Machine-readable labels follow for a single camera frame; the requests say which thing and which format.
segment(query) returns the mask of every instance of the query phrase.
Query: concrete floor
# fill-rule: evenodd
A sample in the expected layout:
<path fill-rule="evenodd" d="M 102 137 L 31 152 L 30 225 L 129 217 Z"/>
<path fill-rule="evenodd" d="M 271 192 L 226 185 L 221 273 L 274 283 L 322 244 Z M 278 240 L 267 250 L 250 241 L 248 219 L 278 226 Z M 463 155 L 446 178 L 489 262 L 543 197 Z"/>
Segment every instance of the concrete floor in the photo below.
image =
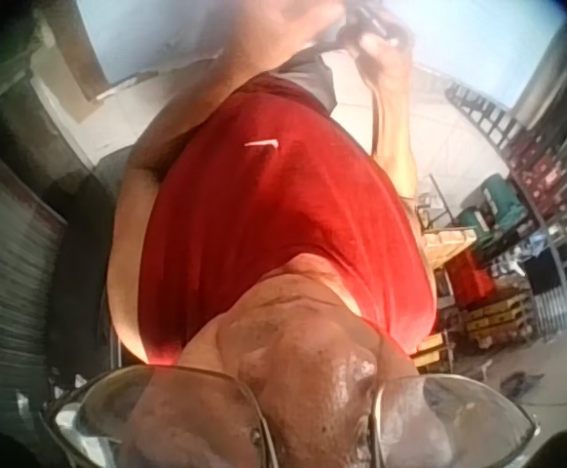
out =
<path fill-rule="evenodd" d="M 528 347 L 508 349 L 492 360 L 486 383 L 497 390 L 500 382 L 515 371 L 544 375 L 521 400 L 541 423 L 541 433 L 526 455 L 537 450 L 551 435 L 567 430 L 567 333 L 547 343 L 540 339 Z"/>

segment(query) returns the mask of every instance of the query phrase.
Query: yellow pallet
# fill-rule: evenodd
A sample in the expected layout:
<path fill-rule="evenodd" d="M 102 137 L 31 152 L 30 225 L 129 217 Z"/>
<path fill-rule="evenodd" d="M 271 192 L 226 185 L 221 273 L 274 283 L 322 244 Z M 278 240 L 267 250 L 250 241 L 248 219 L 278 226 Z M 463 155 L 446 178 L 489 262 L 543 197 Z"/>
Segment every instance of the yellow pallet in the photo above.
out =
<path fill-rule="evenodd" d="M 504 312 L 506 310 L 511 309 L 517 302 L 521 302 L 525 300 L 528 296 L 525 292 L 520 292 L 513 297 L 509 297 L 508 299 L 501 300 L 500 302 L 496 302 L 495 304 L 487 305 L 486 307 L 482 308 L 482 312 L 484 315 L 494 315 L 499 312 Z"/>
<path fill-rule="evenodd" d="M 441 333 L 432 334 L 431 336 L 425 338 L 424 341 L 422 341 L 422 343 L 420 343 L 416 351 L 417 352 L 426 351 L 427 349 L 437 348 L 442 344 L 443 344 L 443 335 Z"/>
<path fill-rule="evenodd" d="M 503 324 L 505 322 L 511 322 L 517 319 L 518 318 L 517 316 L 519 314 L 525 314 L 525 312 L 526 312 L 526 307 L 524 305 L 520 305 L 507 312 L 492 315 L 488 317 L 489 325 L 497 325 L 497 324 Z"/>
<path fill-rule="evenodd" d="M 468 322 L 468 324 L 466 325 L 468 332 L 484 329 L 485 327 L 489 327 L 489 319 L 474 320 L 473 322 Z"/>
<path fill-rule="evenodd" d="M 501 300 L 485 307 L 481 307 L 479 309 L 473 310 L 472 312 L 468 312 L 466 320 L 468 322 L 471 322 L 473 320 L 480 319 L 481 317 L 506 312 L 514 307 L 515 304 L 522 302 L 527 298 L 528 295 L 525 292 L 520 292 L 512 297 L 509 297 L 508 299 Z"/>
<path fill-rule="evenodd" d="M 429 364 L 436 363 L 439 361 L 439 358 L 439 351 L 432 351 L 431 353 L 413 358 L 413 364 L 416 368 L 421 368 L 422 366 L 428 366 Z"/>
<path fill-rule="evenodd" d="M 517 332 L 519 327 L 521 327 L 526 322 L 525 317 L 521 317 L 513 322 L 509 322 L 506 324 L 497 325 L 495 327 L 489 327 L 483 330 L 471 331 L 469 333 L 470 338 L 473 339 L 482 339 L 486 336 L 493 336 L 499 333 L 511 333 Z"/>
<path fill-rule="evenodd" d="M 484 317 L 484 316 L 485 316 L 485 313 L 484 313 L 483 309 L 476 309 L 476 310 L 473 310 L 472 312 L 468 312 L 466 320 L 468 322 L 471 322 L 472 320 L 480 319 L 481 317 Z"/>

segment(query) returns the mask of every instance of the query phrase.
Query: hand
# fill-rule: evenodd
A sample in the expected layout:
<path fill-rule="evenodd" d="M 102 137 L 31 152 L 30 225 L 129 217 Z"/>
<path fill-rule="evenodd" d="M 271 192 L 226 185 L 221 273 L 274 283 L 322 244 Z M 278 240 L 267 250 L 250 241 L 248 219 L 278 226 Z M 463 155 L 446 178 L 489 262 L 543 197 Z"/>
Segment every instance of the hand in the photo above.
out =
<path fill-rule="evenodd" d="M 344 15 L 344 0 L 236 0 L 223 61 L 252 75 L 273 70 Z"/>
<path fill-rule="evenodd" d="M 380 12 L 385 23 L 392 23 L 407 33 L 406 48 L 391 46 L 382 37 L 363 31 L 354 21 L 342 28 L 339 40 L 355 58 L 365 85 L 377 98 L 407 95 L 411 71 L 413 35 L 394 15 Z"/>

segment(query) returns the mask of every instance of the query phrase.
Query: glasses frame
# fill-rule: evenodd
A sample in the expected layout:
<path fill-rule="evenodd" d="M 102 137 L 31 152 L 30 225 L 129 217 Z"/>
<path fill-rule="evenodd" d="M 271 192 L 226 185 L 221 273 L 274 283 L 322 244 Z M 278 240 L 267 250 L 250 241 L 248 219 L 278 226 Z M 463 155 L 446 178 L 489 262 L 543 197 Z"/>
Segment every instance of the glasses frame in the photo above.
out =
<path fill-rule="evenodd" d="M 60 397 L 56 400 L 51 401 L 50 403 L 46 403 L 44 409 L 41 410 L 40 416 L 43 426 L 46 430 L 50 433 L 50 436 L 58 444 L 58 446 L 67 453 L 68 456 L 73 457 L 78 464 L 78 466 L 82 466 L 84 468 L 99 468 L 98 465 L 93 463 L 90 459 L 88 459 L 82 452 L 77 450 L 73 444 L 71 444 L 67 438 L 62 434 L 60 429 L 57 428 L 56 425 L 56 417 L 58 412 L 70 401 L 74 399 L 74 397 L 80 397 L 82 394 L 89 391 L 93 388 L 98 382 L 103 380 L 104 378 L 112 375 L 113 373 L 118 373 L 121 371 L 125 371 L 127 369 L 132 368 L 144 368 L 147 367 L 148 369 L 155 368 L 155 369 L 166 369 L 166 370 L 179 370 L 179 371 L 188 371 L 192 373 L 200 373 L 202 375 L 209 375 L 212 377 L 223 378 L 228 382 L 234 383 L 237 388 L 241 391 L 243 396 L 247 398 L 250 404 L 256 411 L 257 417 L 260 421 L 260 433 L 262 435 L 262 439 L 264 440 L 264 449 L 261 453 L 261 465 L 264 468 L 280 468 L 276 452 L 275 452 L 275 444 L 273 443 L 273 437 L 271 436 L 271 432 L 268 428 L 268 423 L 260 409 L 260 406 L 257 404 L 253 393 L 248 389 L 248 387 L 239 381 L 237 378 L 232 377 L 231 375 L 226 375 L 221 372 L 215 372 L 212 370 L 203 370 L 203 369 L 196 369 L 196 368 L 187 368 L 184 366 L 145 366 L 145 365 L 136 365 L 130 366 L 127 368 L 121 368 L 117 370 L 110 370 L 105 372 L 97 377 L 89 380 L 85 385 L 80 388 L 76 388 L 74 390 L 68 391 L 63 393 Z"/>
<path fill-rule="evenodd" d="M 145 367 L 144 365 L 137 365 L 132 366 L 135 367 Z M 187 368 L 183 366 L 146 366 L 147 368 L 158 368 L 158 369 L 174 369 L 179 371 L 189 371 L 193 373 L 200 373 L 203 375 L 209 375 L 213 377 L 223 378 L 229 382 L 233 382 L 236 386 L 240 389 L 243 395 L 247 398 L 248 401 L 252 404 L 253 408 L 256 411 L 258 419 L 260 421 L 260 432 L 262 434 L 263 440 L 265 441 L 265 446 L 262 452 L 262 464 L 266 468 L 279 468 L 279 462 L 277 459 L 276 451 L 275 451 L 275 444 L 273 443 L 273 438 L 271 436 L 271 432 L 268 427 L 268 423 L 260 409 L 253 393 L 239 381 L 237 378 L 234 378 L 230 375 L 226 375 L 224 373 L 215 372 L 212 370 L 202 370 L 202 369 L 195 369 L 195 368 Z M 119 370 L 111 370 L 109 372 L 105 372 L 102 375 L 97 376 L 96 378 L 89 380 L 85 385 L 80 388 L 76 388 L 72 391 L 65 392 L 59 398 L 47 404 L 46 407 L 41 411 L 41 420 L 43 425 L 46 427 L 50 435 L 52 436 L 53 440 L 65 451 L 68 455 L 75 458 L 78 464 L 84 466 L 85 468 L 99 468 L 96 464 L 90 461 L 82 452 L 74 448 L 74 446 L 65 438 L 62 432 L 56 427 L 56 416 L 58 412 L 65 406 L 65 404 L 71 400 L 73 397 L 79 397 L 83 393 L 87 392 L 89 389 L 93 388 L 98 382 L 106 378 L 107 376 L 120 372 L 125 371 L 126 369 L 130 368 L 122 368 Z M 539 421 L 528 413 L 523 407 L 512 402 L 507 397 L 502 395 L 500 392 L 494 390 L 493 388 L 485 385 L 482 382 L 477 380 L 472 380 L 467 377 L 463 377 L 461 375 L 456 374 L 444 374 L 444 373 L 434 373 L 434 374 L 426 374 L 426 375 L 415 375 L 415 376 L 407 376 L 407 377 L 400 377 L 395 380 L 391 380 L 389 382 L 384 382 L 380 384 L 373 396 L 372 406 L 370 417 L 368 418 L 368 443 L 370 447 L 370 453 L 372 455 L 371 467 L 372 468 L 387 468 L 383 462 L 383 451 L 381 450 L 381 444 L 379 441 L 379 432 L 380 432 L 380 402 L 383 396 L 383 392 L 385 391 L 386 387 L 392 384 L 394 381 L 398 380 L 414 380 L 414 379 L 421 379 L 421 378 L 450 378 L 450 379 L 458 379 L 467 381 L 468 383 L 473 383 L 474 385 L 478 385 L 480 387 L 484 387 L 485 390 L 494 394 L 499 400 L 509 403 L 510 406 L 515 407 L 529 422 L 530 429 L 528 433 L 522 438 L 520 444 L 512 450 L 509 454 L 505 455 L 499 461 L 487 465 L 481 468 L 503 468 L 507 466 L 508 463 L 515 460 L 520 454 L 523 453 L 524 449 L 530 444 L 530 442 L 539 434 L 541 427 Z"/>
<path fill-rule="evenodd" d="M 478 385 L 480 387 L 483 387 L 486 391 L 491 392 L 493 395 L 495 395 L 498 400 L 500 401 L 504 401 L 506 403 L 509 403 L 510 406 L 515 407 L 524 417 L 525 419 L 529 422 L 530 424 L 530 429 L 528 431 L 528 433 L 522 437 L 522 440 L 520 441 L 519 445 L 514 448 L 510 453 L 508 453 L 507 455 L 505 455 L 503 458 L 501 458 L 500 460 L 492 463 L 491 465 L 486 465 L 484 467 L 480 467 L 480 468 L 504 468 L 506 467 L 509 463 L 511 463 L 512 461 L 514 461 L 518 456 L 520 456 L 524 449 L 528 446 L 528 444 L 531 443 L 531 441 L 537 437 L 537 435 L 540 433 L 541 431 L 541 425 L 539 424 L 539 421 L 537 420 L 537 418 L 535 416 L 533 416 L 532 414 L 528 413 L 522 406 L 518 405 L 517 403 L 509 400 L 507 397 L 505 397 L 502 393 L 498 392 L 497 390 L 491 388 L 488 385 L 485 385 L 482 382 L 479 382 L 477 380 L 473 380 L 471 378 L 467 378 L 464 377 L 462 375 L 458 375 L 458 374 L 452 374 L 452 373 L 432 373 L 432 374 L 422 374 L 422 375 L 415 375 L 415 376 L 407 376 L 407 377 L 400 377 L 394 380 L 390 380 L 389 382 L 384 382 L 380 385 L 380 387 L 378 388 L 378 390 L 376 391 L 376 394 L 374 395 L 373 401 L 372 401 L 372 411 L 370 412 L 370 417 L 369 417 L 369 424 L 368 424 L 368 433 L 369 433 L 369 443 L 370 443 L 370 453 L 372 453 L 372 462 L 371 462 L 371 466 L 372 468 L 388 468 L 385 466 L 384 462 L 383 462 L 383 451 L 381 450 L 381 443 L 379 441 L 379 432 L 380 432 L 380 428 L 381 428 L 381 423 L 380 423 L 380 408 L 379 405 L 381 403 L 381 398 L 383 396 L 383 392 L 385 391 L 386 387 L 388 385 L 390 385 L 391 383 L 395 382 L 395 381 L 399 381 L 399 380 L 414 380 L 414 379 L 421 379 L 421 378 L 450 378 L 450 379 L 455 379 L 455 380 L 463 380 L 463 381 L 467 381 L 468 383 L 473 383 L 475 385 Z"/>

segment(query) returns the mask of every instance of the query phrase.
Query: red crate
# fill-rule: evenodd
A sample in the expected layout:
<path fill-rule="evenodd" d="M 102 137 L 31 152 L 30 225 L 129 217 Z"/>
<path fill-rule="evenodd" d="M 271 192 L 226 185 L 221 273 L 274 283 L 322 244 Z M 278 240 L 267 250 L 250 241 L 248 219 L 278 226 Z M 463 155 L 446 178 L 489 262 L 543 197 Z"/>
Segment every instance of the red crate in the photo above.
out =
<path fill-rule="evenodd" d="M 479 268 L 473 252 L 467 249 L 446 263 L 455 302 L 459 307 L 482 300 L 496 291 L 486 270 Z"/>

